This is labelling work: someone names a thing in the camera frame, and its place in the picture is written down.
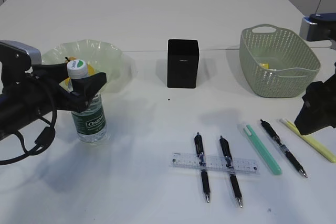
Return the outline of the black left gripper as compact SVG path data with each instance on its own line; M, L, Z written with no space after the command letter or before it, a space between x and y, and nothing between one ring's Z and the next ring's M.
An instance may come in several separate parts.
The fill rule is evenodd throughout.
M72 91L60 86L68 78L67 64L32 65L21 82L3 88L1 94L1 139L41 119L52 111L82 112L107 83L104 72L72 79Z

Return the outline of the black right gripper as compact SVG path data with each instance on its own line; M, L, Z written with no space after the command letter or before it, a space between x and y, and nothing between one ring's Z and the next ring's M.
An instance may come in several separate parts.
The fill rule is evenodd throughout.
M325 82L313 82L306 88L303 106L295 119L301 135L326 127L335 128L335 75Z

